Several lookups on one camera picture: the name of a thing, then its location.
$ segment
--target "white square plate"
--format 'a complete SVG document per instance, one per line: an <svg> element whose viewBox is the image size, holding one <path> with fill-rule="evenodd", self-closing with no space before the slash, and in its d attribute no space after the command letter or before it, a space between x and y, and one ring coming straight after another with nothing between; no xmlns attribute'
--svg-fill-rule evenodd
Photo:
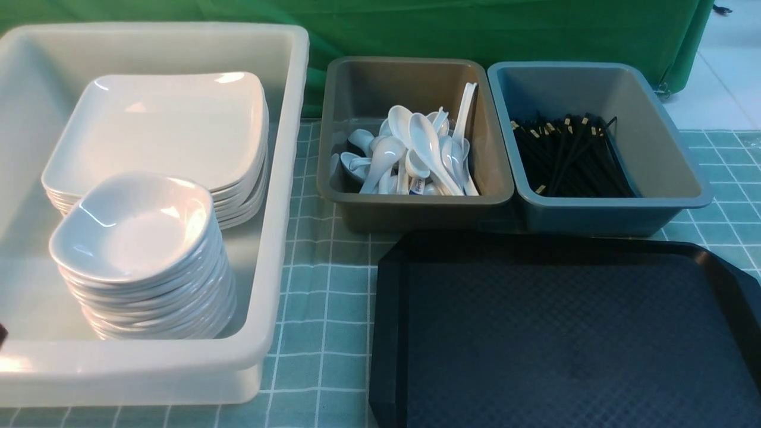
<svg viewBox="0 0 761 428"><path fill-rule="evenodd" d="M43 172L43 186L82 196L127 171L237 183L261 155L267 108L249 72L107 75L84 90Z"/></svg>

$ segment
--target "chopsticks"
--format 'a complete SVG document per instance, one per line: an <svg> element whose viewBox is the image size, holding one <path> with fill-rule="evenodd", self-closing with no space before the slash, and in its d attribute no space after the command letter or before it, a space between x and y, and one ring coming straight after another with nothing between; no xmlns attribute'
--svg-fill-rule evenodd
<svg viewBox="0 0 761 428"><path fill-rule="evenodd" d="M605 122L591 113L513 120L513 134L531 188L543 196L636 197Z"/></svg>

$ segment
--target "gray plastic tray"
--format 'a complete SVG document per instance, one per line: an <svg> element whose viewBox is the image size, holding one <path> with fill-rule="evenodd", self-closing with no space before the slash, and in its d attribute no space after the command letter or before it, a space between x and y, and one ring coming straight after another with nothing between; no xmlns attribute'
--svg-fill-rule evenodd
<svg viewBox="0 0 761 428"><path fill-rule="evenodd" d="M515 186L530 232L653 235L679 211L708 205L713 193L679 141L679 132L636 69L595 62L500 62L489 83ZM618 117L609 132L639 198L564 198L529 186L511 119L592 113Z"/></svg>
<svg viewBox="0 0 761 428"><path fill-rule="evenodd" d="M444 107L457 119L468 82L477 82L465 136L470 170L481 196L361 195L338 162L357 128L376 133L388 110L401 104L429 113ZM346 57L328 67L317 162L317 189L335 202L356 232L474 228L505 205L514 184L486 71L463 59Z"/></svg>

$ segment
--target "blue-gray plastic bin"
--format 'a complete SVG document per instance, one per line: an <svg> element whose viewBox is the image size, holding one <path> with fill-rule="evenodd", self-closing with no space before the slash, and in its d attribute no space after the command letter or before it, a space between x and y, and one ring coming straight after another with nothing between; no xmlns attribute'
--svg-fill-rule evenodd
<svg viewBox="0 0 761 428"><path fill-rule="evenodd" d="M505 137L515 188L529 232L650 236L682 209L713 199L708 181L642 74L623 64L500 62L489 84ZM609 133L637 198L568 198L529 186L511 119L551 119L592 113L610 120Z"/></svg>

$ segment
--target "plastic bin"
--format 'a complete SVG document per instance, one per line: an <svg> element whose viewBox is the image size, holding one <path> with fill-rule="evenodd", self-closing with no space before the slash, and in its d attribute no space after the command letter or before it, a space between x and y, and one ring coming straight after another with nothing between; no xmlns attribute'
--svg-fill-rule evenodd
<svg viewBox="0 0 761 428"><path fill-rule="evenodd" d="M0 322L10 332L0 407L228 404L256 395L275 331L308 53L304 28L271 24L51 24L0 39ZM40 174L93 79L214 72L259 77L276 165L260 213L224 231L237 278L233 319L215 340L100 340L48 255L61 215Z"/></svg>
<svg viewBox="0 0 761 428"><path fill-rule="evenodd" d="M470 171L481 196L361 195L338 156L357 128L377 133L388 110L401 104L413 112L443 107L457 119L467 82L478 82L465 136ZM327 72L320 158L320 195L337 204L355 232L404 232L420 228L472 228L505 205L514 184L486 71L462 59L347 57Z"/></svg>
<svg viewBox="0 0 761 428"><path fill-rule="evenodd" d="M500 62L489 82L529 232L649 236L679 211L708 205L713 194L680 134L636 69L594 62ZM592 113L605 120L638 198L563 198L528 184L511 119Z"/></svg>

